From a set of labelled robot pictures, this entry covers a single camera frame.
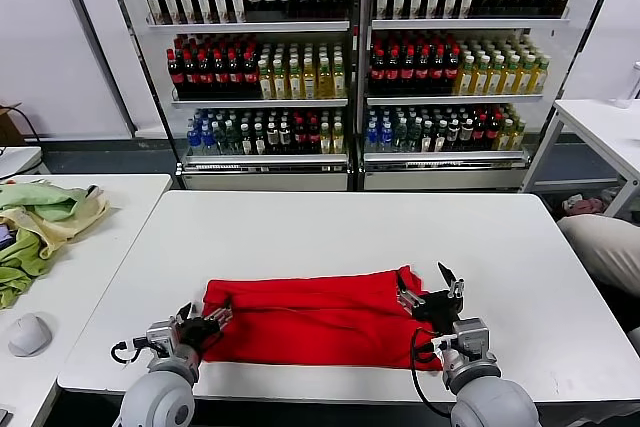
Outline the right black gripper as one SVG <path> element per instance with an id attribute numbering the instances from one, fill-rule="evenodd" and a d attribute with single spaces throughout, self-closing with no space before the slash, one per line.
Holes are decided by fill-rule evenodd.
<path id="1" fill-rule="evenodd" d="M 437 263 L 449 291 L 437 291 L 417 295 L 411 291 L 400 274 L 397 274 L 397 300 L 404 308 L 412 308 L 412 317 L 431 325 L 437 334 L 452 334 L 453 323 L 460 320 L 463 309 L 464 280 L 441 262 Z"/>

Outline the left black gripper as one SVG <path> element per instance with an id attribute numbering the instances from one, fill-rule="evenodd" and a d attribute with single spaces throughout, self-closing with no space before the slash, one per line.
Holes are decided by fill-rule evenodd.
<path id="1" fill-rule="evenodd" d="M 223 331 L 233 318 L 230 305 L 219 307 L 203 317 L 192 319 L 190 315 L 193 304 L 187 303 L 181 307 L 176 316 L 180 344 L 190 346 L 197 353 L 205 353 L 220 338 L 220 331 Z"/>

